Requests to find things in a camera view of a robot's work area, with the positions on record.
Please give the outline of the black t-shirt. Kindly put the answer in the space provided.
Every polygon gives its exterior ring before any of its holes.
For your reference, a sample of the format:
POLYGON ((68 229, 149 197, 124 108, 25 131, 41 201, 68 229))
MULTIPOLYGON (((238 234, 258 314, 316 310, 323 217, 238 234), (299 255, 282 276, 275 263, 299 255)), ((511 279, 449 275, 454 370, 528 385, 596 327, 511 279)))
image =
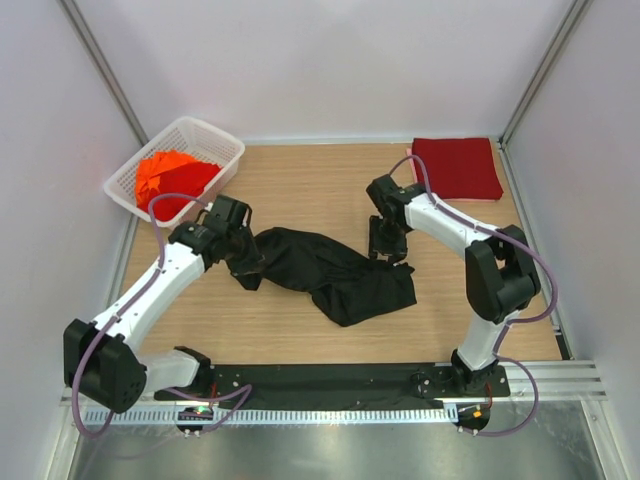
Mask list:
POLYGON ((255 291, 264 280, 310 295, 332 322, 349 327, 417 303, 406 263, 370 259, 319 233, 274 227, 255 237, 265 263, 236 280, 255 291))

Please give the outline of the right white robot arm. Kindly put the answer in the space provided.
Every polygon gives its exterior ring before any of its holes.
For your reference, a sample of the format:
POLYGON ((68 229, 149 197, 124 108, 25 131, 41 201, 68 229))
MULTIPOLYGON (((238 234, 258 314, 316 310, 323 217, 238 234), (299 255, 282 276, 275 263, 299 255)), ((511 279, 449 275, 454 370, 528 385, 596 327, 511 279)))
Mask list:
POLYGON ((378 214, 369 219, 369 257, 398 264, 408 254, 406 236, 425 233, 460 256, 472 310, 466 337, 451 356, 450 382, 461 395, 482 390, 498 365, 497 343, 509 321, 541 289, 524 232, 499 229, 449 207, 426 187, 400 187, 391 175, 374 179, 366 192, 378 214))

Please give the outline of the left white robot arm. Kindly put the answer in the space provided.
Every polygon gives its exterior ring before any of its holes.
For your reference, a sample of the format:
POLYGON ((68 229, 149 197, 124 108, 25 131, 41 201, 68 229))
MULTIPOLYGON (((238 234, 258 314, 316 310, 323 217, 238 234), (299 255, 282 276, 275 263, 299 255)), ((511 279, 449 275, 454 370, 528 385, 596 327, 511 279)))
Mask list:
POLYGON ((63 333, 63 379, 77 401, 85 396, 124 413, 148 393, 166 391, 191 400, 211 390, 211 360, 178 346, 142 356, 152 327, 179 295, 211 267, 224 262, 234 276, 258 272, 264 263, 250 223, 251 207, 225 195, 161 239, 160 253, 118 300, 91 321, 73 320, 63 333))

